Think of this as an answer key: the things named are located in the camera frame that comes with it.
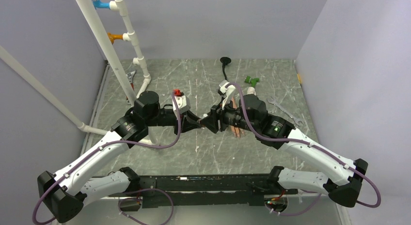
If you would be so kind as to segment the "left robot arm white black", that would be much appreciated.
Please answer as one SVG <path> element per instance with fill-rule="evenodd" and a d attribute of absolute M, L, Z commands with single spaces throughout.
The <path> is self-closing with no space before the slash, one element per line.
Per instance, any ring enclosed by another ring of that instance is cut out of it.
<path fill-rule="evenodd" d="M 159 96 L 145 91 L 123 117 L 91 149 L 55 173 L 43 172 L 37 179 L 42 202 L 61 223 L 74 218 L 84 206 L 111 194 L 135 195 L 140 177 L 129 167 L 98 180 L 91 178 L 118 155 L 141 145 L 149 127 L 174 128 L 176 135 L 199 129 L 200 118 L 190 111 L 189 99 L 177 90 L 172 93 L 172 108 L 161 108 Z"/>

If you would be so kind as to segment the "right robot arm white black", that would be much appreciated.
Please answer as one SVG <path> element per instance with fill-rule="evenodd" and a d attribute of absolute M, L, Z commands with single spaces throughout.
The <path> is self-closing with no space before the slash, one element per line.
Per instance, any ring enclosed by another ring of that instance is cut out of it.
<path fill-rule="evenodd" d="M 236 109 L 221 104 L 212 106 L 200 124 L 213 133 L 227 126 L 254 129 L 260 143 L 293 154 L 317 169 L 317 172 L 304 172 L 274 166 L 267 179 L 270 192 L 301 189 L 327 195 L 333 202 L 348 208 L 358 203 L 362 176 L 368 168 L 366 161 L 353 161 L 327 150 L 292 123 L 270 114 L 265 102 L 255 95 L 245 95 L 243 100 L 245 105 L 240 104 Z"/>

